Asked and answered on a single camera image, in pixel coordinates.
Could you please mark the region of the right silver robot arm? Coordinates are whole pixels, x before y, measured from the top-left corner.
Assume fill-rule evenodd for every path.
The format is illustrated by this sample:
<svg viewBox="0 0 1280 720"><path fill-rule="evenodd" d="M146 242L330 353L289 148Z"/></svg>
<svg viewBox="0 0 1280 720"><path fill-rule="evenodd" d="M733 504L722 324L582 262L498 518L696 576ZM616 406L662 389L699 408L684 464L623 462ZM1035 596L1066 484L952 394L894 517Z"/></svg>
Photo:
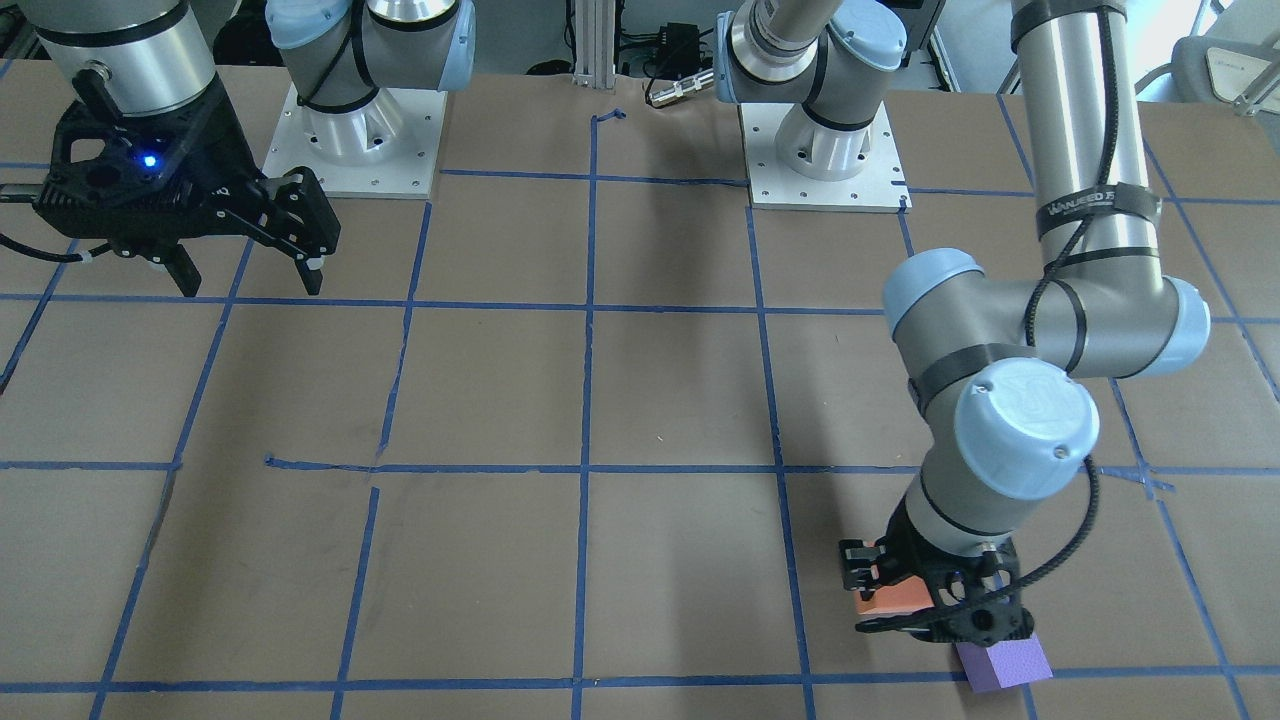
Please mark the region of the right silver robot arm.
<svg viewBox="0 0 1280 720"><path fill-rule="evenodd" d="M340 220L326 190L340 167L374 168L417 141L401 94L465 88L474 70L471 1L239 1L209 33L189 1L18 1L72 91L45 177L4 184L83 249L3 237L45 263L104 254L165 272L186 297L202 277L187 240L239 234L288 258L303 291L323 287ZM303 154L264 168L221 70L288 74Z"/></svg>

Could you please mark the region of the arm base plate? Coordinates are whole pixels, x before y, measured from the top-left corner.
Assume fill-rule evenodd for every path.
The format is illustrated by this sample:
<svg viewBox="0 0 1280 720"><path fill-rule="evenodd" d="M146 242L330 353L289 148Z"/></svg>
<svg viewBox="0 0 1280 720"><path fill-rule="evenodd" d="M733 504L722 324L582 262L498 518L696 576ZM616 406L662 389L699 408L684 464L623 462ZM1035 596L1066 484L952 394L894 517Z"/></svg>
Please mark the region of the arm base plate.
<svg viewBox="0 0 1280 720"><path fill-rule="evenodd" d="M884 104L861 129L817 124L799 104L739 106L751 205L794 211L909 211Z"/></svg>
<svg viewBox="0 0 1280 720"><path fill-rule="evenodd" d="M383 88L365 108L320 113L291 86L262 172L308 167L329 199L429 200L448 92Z"/></svg>

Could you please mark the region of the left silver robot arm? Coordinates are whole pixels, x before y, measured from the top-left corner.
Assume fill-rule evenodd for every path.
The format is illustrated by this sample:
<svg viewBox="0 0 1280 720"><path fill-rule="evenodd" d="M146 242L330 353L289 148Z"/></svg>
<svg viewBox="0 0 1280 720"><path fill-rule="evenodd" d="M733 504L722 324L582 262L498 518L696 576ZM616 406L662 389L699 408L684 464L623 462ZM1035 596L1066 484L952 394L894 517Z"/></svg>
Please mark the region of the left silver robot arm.
<svg viewBox="0 0 1280 720"><path fill-rule="evenodd" d="M1023 591L1079 550L1100 510L1100 413L1083 380L1179 372L1210 338L1199 291L1161 266L1125 3L1011 9L1043 266L1036 281L996 281L969 254L933 249L884 284L932 445L884 534L840 543L841 577L864 600L918 578L931 602L860 621L865 634L1030 637Z"/></svg>

